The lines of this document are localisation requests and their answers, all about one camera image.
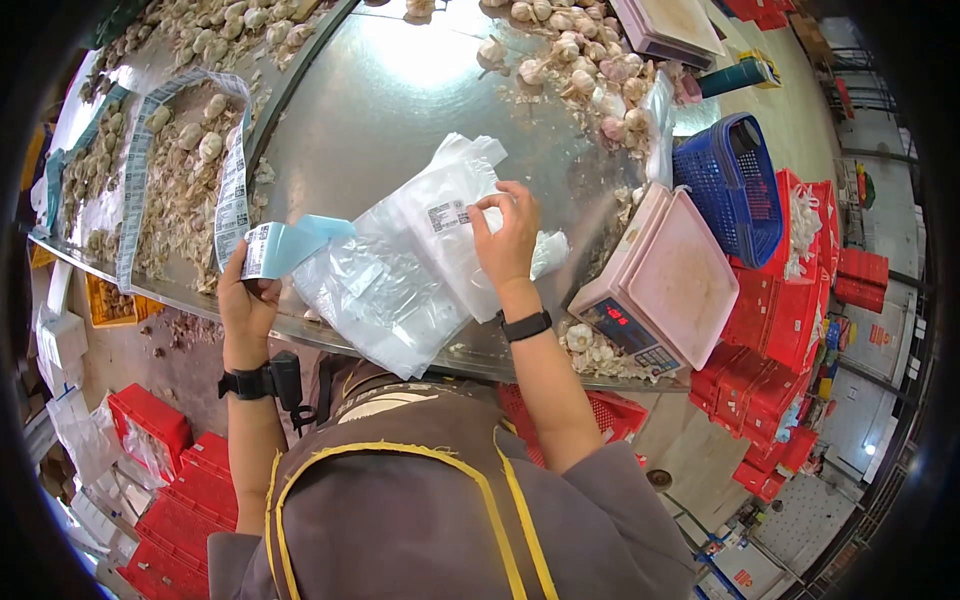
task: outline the blue bin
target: blue bin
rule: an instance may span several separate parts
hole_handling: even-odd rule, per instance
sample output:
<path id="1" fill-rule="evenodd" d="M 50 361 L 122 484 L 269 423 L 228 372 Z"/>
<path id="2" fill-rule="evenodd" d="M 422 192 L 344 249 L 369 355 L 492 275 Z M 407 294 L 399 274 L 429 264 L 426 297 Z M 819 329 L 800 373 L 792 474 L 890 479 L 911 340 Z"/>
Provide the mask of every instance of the blue bin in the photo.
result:
<path id="1" fill-rule="evenodd" d="M 759 146 L 737 156 L 730 129 L 749 121 L 759 134 Z M 774 167 L 749 112 L 717 121 L 673 151 L 677 184 L 690 187 L 690 199 L 713 232 L 723 252 L 759 269 L 773 256 L 783 236 L 783 214 Z"/>

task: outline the black wrist strap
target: black wrist strap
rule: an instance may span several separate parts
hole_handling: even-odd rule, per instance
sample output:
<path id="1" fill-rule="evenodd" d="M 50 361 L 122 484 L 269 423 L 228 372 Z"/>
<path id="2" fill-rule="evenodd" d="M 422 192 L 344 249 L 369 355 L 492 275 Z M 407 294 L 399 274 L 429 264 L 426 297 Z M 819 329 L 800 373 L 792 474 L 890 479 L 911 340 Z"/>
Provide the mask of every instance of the black wrist strap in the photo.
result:
<path id="1" fill-rule="evenodd" d="M 550 313 L 545 310 L 525 319 L 520 319 L 516 323 L 507 323 L 502 310 L 497 313 L 497 316 L 500 318 L 500 328 L 503 329 L 503 335 L 506 336 L 508 342 L 519 342 L 532 338 L 553 326 Z"/>
<path id="2" fill-rule="evenodd" d="M 259 400 L 264 396 L 276 396 L 274 378 L 270 373 L 269 361 L 259 369 L 252 371 L 224 372 L 217 383 L 218 397 L 233 392 L 241 400 Z"/>

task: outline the concrete floor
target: concrete floor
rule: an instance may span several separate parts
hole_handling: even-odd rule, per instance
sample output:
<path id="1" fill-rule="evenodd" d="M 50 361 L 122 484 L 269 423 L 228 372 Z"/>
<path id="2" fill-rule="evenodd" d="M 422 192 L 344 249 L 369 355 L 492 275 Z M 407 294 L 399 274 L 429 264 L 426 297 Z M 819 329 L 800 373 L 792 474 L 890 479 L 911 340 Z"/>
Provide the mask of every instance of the concrete floor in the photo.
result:
<path id="1" fill-rule="evenodd" d="M 763 33 L 752 22 L 728 19 L 709 0 L 706 7 L 727 37 L 728 55 L 718 61 L 719 67 L 731 64 L 739 52 L 759 47 L 775 61 L 784 82 L 783 89 L 748 88 L 725 94 L 720 99 L 723 114 L 746 110 L 756 116 L 775 168 L 789 167 L 804 181 L 835 182 L 833 159 L 840 157 L 839 143 L 820 86 L 792 30 Z M 73 285 L 73 310 L 87 321 L 84 394 L 88 404 L 99 403 L 107 389 L 119 390 L 133 382 L 160 398 L 166 398 L 164 390 L 170 389 L 174 398 L 169 402 L 187 416 L 195 436 L 207 430 L 226 435 L 225 405 L 216 397 L 222 341 L 169 349 L 171 332 L 160 316 L 137 327 L 93 329 L 84 282 L 78 277 Z M 150 337 L 139 333 L 144 324 L 153 329 Z M 288 348 L 300 356 L 304 390 L 308 390 L 319 352 L 276 340 L 271 344 L 272 351 Z M 165 356 L 155 358 L 153 348 L 164 348 Z M 674 483 L 669 493 L 709 530 L 716 529 L 750 497 L 731 480 L 749 444 L 733 440 L 719 425 L 708 422 L 686 395 L 629 396 L 650 410 L 635 439 L 636 451 L 648 457 L 647 468 L 670 471 Z M 295 439 L 292 432 L 289 436 Z M 672 505 L 668 508 L 678 512 Z"/>

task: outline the person's right hand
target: person's right hand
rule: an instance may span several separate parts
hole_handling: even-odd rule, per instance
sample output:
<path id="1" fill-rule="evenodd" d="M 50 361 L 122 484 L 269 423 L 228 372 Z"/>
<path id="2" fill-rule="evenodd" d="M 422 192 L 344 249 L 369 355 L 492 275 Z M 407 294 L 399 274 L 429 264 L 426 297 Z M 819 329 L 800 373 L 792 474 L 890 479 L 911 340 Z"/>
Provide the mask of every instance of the person's right hand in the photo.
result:
<path id="1" fill-rule="evenodd" d="M 494 194 L 467 207 L 473 224 L 473 245 L 480 266 L 499 294 L 511 282 L 530 282 L 537 231 L 540 230 L 540 205 L 530 190 L 516 181 L 498 181 Z M 503 228 L 490 233 L 483 210 L 496 206 L 503 213 Z"/>

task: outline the gray shirt sleeve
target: gray shirt sleeve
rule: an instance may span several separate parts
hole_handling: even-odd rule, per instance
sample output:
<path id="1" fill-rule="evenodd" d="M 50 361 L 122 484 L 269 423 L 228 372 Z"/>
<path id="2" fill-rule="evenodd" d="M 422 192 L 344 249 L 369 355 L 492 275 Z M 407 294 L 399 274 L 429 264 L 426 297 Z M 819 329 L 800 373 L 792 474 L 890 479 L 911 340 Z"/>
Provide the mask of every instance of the gray shirt sleeve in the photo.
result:
<path id="1" fill-rule="evenodd" d="M 660 590 L 658 599 L 686 599 L 693 588 L 692 555 L 626 442 L 607 444 L 564 473 L 564 479 L 606 513 Z"/>

